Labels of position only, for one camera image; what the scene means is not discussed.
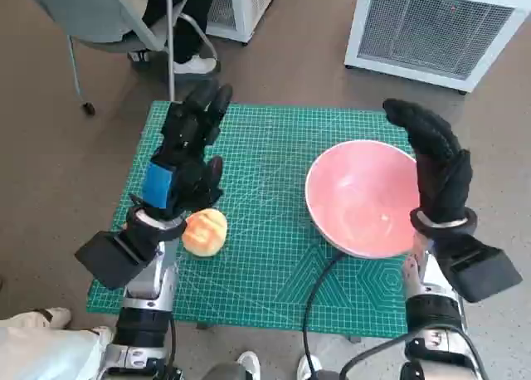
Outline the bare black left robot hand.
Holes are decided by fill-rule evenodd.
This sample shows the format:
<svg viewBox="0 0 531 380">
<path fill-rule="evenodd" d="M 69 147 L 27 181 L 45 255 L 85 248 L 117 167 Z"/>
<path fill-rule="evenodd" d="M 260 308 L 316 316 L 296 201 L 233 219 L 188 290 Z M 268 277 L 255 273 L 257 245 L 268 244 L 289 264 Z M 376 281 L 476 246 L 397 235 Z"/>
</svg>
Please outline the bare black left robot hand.
<svg viewBox="0 0 531 380">
<path fill-rule="evenodd" d="M 162 143 L 149 160 L 134 205 L 158 221 L 212 207 L 222 196 L 223 160 L 205 159 L 231 103 L 232 86 L 204 80 L 181 103 L 173 102 L 161 129 Z"/>
</svg>

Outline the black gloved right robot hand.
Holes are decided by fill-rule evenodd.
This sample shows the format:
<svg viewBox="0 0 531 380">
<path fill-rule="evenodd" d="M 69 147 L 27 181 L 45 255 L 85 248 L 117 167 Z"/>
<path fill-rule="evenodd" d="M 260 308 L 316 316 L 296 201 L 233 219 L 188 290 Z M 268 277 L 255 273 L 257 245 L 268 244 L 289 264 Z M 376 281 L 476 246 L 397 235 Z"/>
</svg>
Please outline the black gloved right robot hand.
<svg viewBox="0 0 531 380">
<path fill-rule="evenodd" d="M 472 167 L 470 151 L 460 146 L 450 123 L 416 103 L 387 99 L 387 120 L 407 132 L 417 161 L 420 209 L 437 224 L 465 219 Z"/>
</svg>

